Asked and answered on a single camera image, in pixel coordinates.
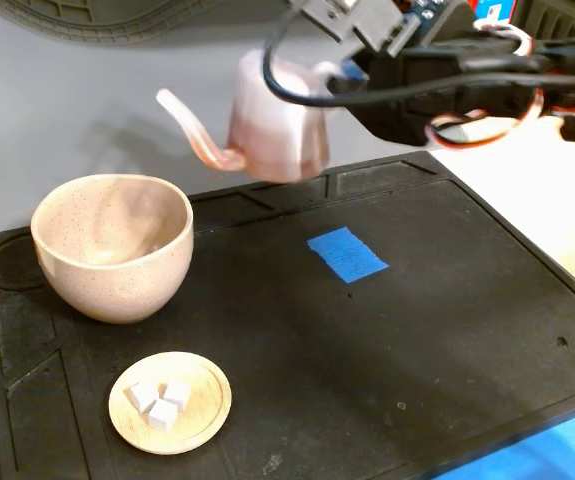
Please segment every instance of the white cube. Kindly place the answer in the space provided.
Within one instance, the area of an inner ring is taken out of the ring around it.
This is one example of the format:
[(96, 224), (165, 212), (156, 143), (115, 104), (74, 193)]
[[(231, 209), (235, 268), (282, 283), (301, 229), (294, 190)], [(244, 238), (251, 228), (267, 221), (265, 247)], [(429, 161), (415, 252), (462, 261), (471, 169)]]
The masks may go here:
[(149, 411), (149, 426), (162, 432), (168, 432), (176, 423), (177, 418), (178, 407), (176, 405), (165, 400), (156, 400)]
[(170, 382), (165, 389), (163, 400), (173, 403), (178, 410), (184, 412), (189, 403), (191, 395), (191, 386), (188, 383)]
[(129, 396), (138, 413), (148, 411), (159, 398), (158, 389), (149, 383), (137, 383), (129, 389)]

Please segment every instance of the blue painter's tape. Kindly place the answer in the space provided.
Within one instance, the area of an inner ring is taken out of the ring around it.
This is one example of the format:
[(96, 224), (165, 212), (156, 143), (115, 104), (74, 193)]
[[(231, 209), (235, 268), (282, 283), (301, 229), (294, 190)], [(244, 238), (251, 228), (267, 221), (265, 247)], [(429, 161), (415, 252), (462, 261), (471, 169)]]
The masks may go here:
[(320, 255), (345, 283), (355, 282), (389, 266), (374, 255), (347, 227), (312, 238), (307, 241), (307, 245)]

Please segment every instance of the ceramic bowl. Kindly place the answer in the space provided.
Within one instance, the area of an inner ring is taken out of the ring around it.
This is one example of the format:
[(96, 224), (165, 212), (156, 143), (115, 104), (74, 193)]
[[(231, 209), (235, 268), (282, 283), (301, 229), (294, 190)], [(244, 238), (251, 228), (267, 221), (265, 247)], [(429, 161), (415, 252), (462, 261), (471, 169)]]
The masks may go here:
[(142, 175), (92, 175), (51, 192), (31, 220), (38, 262), (56, 292), (108, 323), (143, 320), (180, 287), (193, 212), (176, 186)]

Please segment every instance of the small wooden dish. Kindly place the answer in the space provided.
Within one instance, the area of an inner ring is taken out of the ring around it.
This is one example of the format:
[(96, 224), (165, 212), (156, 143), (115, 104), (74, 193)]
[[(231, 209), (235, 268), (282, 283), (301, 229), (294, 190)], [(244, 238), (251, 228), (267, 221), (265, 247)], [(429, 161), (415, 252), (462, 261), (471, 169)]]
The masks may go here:
[[(158, 385), (162, 397), (167, 383), (191, 384), (191, 397), (169, 432), (149, 426), (147, 413), (140, 414), (128, 390), (140, 382)], [(214, 363), (193, 353), (165, 352), (144, 358), (118, 378), (109, 394), (109, 416), (118, 433), (131, 445), (157, 455), (175, 455), (198, 448), (225, 423), (231, 408), (231, 388)]]

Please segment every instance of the pink teapot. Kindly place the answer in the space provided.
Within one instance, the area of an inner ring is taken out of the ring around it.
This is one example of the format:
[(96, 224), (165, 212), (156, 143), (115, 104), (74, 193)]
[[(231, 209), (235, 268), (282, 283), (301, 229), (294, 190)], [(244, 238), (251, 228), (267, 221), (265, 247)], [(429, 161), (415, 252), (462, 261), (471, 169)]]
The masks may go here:
[[(172, 92), (162, 89), (156, 99), (180, 124), (198, 158), (210, 168), (245, 170), (252, 177), (272, 183), (315, 177), (329, 163), (325, 112), (274, 96), (263, 80), (261, 62), (260, 50), (240, 60), (225, 149), (214, 143), (198, 118)], [(324, 88), (324, 77), (334, 66), (324, 62), (310, 71), (276, 59), (272, 68), (286, 89), (314, 95)]]

